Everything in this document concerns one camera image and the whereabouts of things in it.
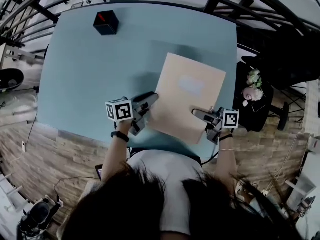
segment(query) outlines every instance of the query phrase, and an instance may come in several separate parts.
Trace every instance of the black hair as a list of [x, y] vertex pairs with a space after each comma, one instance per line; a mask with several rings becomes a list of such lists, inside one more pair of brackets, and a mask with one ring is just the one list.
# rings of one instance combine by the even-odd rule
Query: black hair
[[126, 165], [79, 202], [62, 240], [159, 239], [164, 202], [161, 180]]
[[259, 190], [242, 181], [262, 213], [208, 174], [183, 182], [190, 200], [191, 239], [302, 240], [293, 219], [285, 218]]

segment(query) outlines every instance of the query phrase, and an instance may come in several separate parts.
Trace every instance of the black wristband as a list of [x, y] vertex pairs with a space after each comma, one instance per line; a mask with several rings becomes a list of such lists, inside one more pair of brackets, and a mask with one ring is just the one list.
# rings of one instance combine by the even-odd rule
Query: black wristband
[[223, 141], [223, 140], [228, 139], [228, 138], [233, 138], [233, 137], [234, 136], [232, 134], [229, 134], [227, 136], [224, 136], [224, 137], [220, 138], [220, 141]]
[[124, 140], [126, 143], [129, 142], [129, 137], [125, 134], [123, 134], [122, 132], [120, 131], [113, 131], [111, 132], [111, 138], [113, 138], [114, 136], [116, 136], [117, 138], [119, 139], [122, 139]]

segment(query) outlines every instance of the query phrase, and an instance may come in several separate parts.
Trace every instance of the forearm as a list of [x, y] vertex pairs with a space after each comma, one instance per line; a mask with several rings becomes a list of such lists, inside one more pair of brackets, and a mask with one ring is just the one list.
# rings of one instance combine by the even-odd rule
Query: forearm
[[[119, 123], [116, 128], [117, 132], [121, 132], [128, 135], [130, 127]], [[127, 142], [123, 139], [114, 136], [111, 141], [111, 145], [105, 155], [101, 180], [106, 182], [111, 176], [121, 171], [124, 168], [124, 164], [127, 161]]]
[[232, 137], [222, 140], [219, 144], [219, 155], [216, 164], [215, 177], [228, 188], [230, 193], [234, 192], [235, 180], [232, 176], [237, 173], [237, 163]]

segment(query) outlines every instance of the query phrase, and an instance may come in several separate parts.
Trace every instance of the black cube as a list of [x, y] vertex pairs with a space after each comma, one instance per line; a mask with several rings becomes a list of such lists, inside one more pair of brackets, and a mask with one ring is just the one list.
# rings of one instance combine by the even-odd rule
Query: black cube
[[100, 11], [95, 17], [93, 26], [102, 35], [116, 35], [119, 20], [113, 10]]

